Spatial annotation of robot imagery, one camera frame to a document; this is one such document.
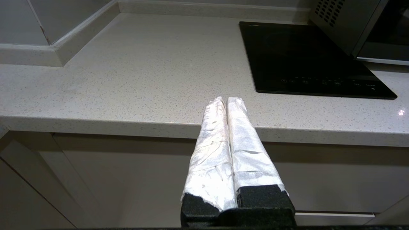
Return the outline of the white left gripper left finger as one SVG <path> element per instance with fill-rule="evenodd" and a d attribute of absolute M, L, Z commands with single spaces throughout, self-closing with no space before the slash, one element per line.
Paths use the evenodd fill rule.
<path fill-rule="evenodd" d="M 237 208 L 227 112 L 222 97 L 211 100 L 189 163 L 181 197 L 181 219 L 213 221 Z"/>

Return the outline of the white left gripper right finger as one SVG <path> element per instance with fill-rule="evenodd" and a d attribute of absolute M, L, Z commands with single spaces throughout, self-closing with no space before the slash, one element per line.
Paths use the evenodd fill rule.
<path fill-rule="evenodd" d="M 284 183 L 250 122 L 241 98 L 228 98 L 227 119 L 235 208 L 293 210 Z"/>

